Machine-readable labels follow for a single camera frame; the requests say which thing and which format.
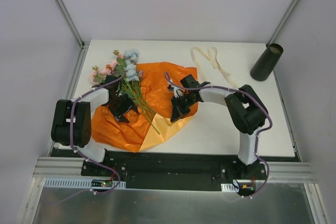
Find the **orange paper flower wrapping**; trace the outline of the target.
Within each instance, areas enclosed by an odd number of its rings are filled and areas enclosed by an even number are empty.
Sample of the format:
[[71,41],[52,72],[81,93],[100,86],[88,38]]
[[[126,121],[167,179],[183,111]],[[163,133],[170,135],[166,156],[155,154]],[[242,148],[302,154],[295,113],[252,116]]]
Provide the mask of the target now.
[[170,121],[173,92],[168,90],[164,76],[168,72],[172,81],[180,84],[180,80],[189,74],[197,78],[195,67],[156,62],[140,63],[137,68],[143,72],[140,87],[145,102],[136,101],[138,111],[126,113],[127,123],[118,122],[106,106],[98,107],[91,121],[91,133],[96,142],[129,152],[143,151],[166,142],[197,112],[198,105],[194,104],[187,116],[174,123]]

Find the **artificial flower bunch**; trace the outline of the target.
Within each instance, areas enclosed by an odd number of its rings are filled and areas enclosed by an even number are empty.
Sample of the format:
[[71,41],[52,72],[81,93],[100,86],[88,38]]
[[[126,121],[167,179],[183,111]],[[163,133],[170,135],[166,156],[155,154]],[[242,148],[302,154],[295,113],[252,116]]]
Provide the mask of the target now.
[[137,130],[143,135],[146,135],[151,128],[158,132],[158,129],[153,125],[156,112],[145,100],[145,95],[141,89],[143,71],[138,68],[139,51],[131,49],[120,53],[120,51],[115,50],[113,54],[115,58],[104,68],[91,67],[90,82],[94,88],[104,86],[108,92],[108,101],[110,90],[117,94],[127,94],[137,106],[138,113],[129,111],[124,115],[130,123],[119,123],[108,109],[107,101],[102,107],[109,115],[109,121],[131,126],[133,130]]

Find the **cream printed ribbon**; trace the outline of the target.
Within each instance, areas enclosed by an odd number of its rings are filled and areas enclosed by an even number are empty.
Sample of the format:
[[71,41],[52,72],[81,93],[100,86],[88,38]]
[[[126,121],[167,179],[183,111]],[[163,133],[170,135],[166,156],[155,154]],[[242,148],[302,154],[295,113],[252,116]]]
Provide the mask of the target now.
[[219,64],[217,59],[218,50],[216,47],[213,46],[208,48],[207,53],[205,53],[201,48],[198,47],[192,47],[190,50],[192,62],[195,65],[198,72],[198,76],[200,77],[201,80],[208,81],[207,76],[196,57],[195,51],[198,51],[201,54],[201,56],[203,56],[211,64],[211,66],[222,75],[222,77],[228,83],[230,88],[234,89],[238,88],[237,83],[230,77],[231,74],[226,70],[224,70]]

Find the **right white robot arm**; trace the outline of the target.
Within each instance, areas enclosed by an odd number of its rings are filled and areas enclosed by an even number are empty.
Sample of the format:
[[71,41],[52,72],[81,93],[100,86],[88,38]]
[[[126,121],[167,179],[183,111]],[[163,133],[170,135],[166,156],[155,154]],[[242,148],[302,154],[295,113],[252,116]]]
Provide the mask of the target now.
[[191,106],[198,102],[211,102],[227,107],[231,120],[239,131],[239,164],[236,173],[242,179],[248,179],[255,173],[260,162],[258,156],[258,135],[272,127],[268,110],[250,85],[239,89],[214,86],[210,82],[199,83],[189,74],[180,80],[181,85],[173,83],[169,74],[164,74],[173,91],[172,123],[186,117]]

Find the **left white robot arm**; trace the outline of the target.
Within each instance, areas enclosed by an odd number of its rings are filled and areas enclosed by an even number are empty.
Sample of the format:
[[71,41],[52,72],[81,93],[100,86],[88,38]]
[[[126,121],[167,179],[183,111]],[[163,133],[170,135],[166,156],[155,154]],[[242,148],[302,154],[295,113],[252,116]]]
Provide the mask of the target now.
[[108,108],[117,122],[129,123],[124,116],[138,112],[135,103],[121,91],[122,77],[107,76],[103,84],[72,100],[58,100],[51,128],[51,139],[71,149],[93,163],[99,176],[110,173],[111,164],[105,160],[106,150],[91,136],[91,114],[100,106]]

